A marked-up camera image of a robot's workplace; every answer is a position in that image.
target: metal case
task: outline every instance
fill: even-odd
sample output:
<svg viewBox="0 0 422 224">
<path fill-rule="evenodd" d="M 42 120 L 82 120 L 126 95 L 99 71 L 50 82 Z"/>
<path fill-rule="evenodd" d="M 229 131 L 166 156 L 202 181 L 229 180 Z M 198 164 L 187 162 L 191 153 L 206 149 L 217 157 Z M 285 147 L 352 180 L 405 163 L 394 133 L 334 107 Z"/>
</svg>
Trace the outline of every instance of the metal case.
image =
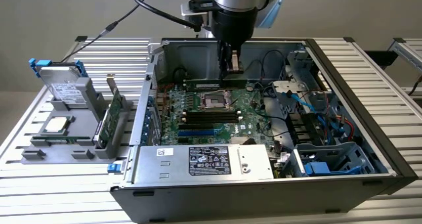
<svg viewBox="0 0 422 224">
<path fill-rule="evenodd" d="M 298 48 L 309 52 L 330 89 L 348 108 L 388 171 L 382 174 L 337 177 L 198 179 L 189 183 L 179 180 L 162 182 L 158 179 L 145 182 L 141 179 L 141 176 L 146 176 L 141 165 L 146 159 L 145 149 L 167 148 L 139 146 L 139 128 L 142 128 L 147 109 L 147 101 L 143 98 L 147 98 L 150 93 L 150 86 L 145 86 L 134 123 L 131 136 L 134 147 L 126 166 L 125 181 L 110 189 L 134 222 L 179 222 L 348 212 L 373 196 L 394 193 L 419 178 L 316 40 L 253 39 L 244 45 L 242 60 L 252 61 L 257 53 L 273 48 L 286 53 Z M 147 71 L 158 80 L 167 76 L 179 63 L 183 63 L 189 70 L 193 68 L 193 76 L 197 78 L 216 79 L 218 77 L 217 61 L 213 60 L 217 58 L 214 40 L 157 40 L 153 41 L 150 50 L 153 60 Z M 195 69 L 198 65 L 204 65 L 205 69 Z M 277 67 L 270 67 L 269 70 L 269 75 L 280 75 Z M 257 71 L 254 69 L 248 71 L 246 68 L 246 73 L 238 77 L 254 78 L 254 75 L 258 75 Z M 182 159 L 189 164 L 189 154 L 185 153 L 185 156 Z"/>
</svg>

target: metal rail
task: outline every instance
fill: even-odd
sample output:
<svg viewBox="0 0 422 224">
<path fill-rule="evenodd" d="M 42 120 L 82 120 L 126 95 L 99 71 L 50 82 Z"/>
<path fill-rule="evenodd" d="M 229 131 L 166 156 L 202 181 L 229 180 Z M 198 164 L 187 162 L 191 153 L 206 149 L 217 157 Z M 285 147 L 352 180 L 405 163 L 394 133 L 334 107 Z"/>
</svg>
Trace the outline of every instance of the metal rail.
<svg viewBox="0 0 422 224">
<path fill-rule="evenodd" d="M 422 120 L 419 109 L 354 43 L 344 39 L 317 39 L 317 43 L 422 178 Z M 107 73 L 115 73 L 122 93 L 138 102 L 147 66 L 147 44 L 149 39 L 103 39 L 75 56 L 83 59 L 95 88 L 106 98 L 111 93 L 103 78 Z M 122 175 L 109 174 L 107 165 L 19 163 L 31 134 L 39 131 L 53 110 L 50 99 L 50 93 L 43 89 L 0 146 L 0 223 L 130 224 L 131 220 L 107 190 L 122 180 Z M 135 110 L 127 132 L 133 129 L 134 117 Z M 122 157 L 127 156 L 130 135 L 125 134 Z M 421 210 L 422 179 L 396 194 L 372 198 L 346 214 L 195 223 L 416 224 L 422 223 Z"/>
</svg>

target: capacitor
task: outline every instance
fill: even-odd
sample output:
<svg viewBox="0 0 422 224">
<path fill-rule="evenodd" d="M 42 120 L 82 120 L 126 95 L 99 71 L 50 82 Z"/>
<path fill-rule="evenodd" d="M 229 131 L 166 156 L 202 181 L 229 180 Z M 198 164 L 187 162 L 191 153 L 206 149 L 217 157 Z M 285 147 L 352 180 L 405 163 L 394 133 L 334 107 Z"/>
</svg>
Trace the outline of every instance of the capacitor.
<svg viewBox="0 0 422 224">
<path fill-rule="evenodd" d="M 253 92 L 254 91 L 254 87 L 246 87 L 246 91 L 248 92 Z"/>
</svg>

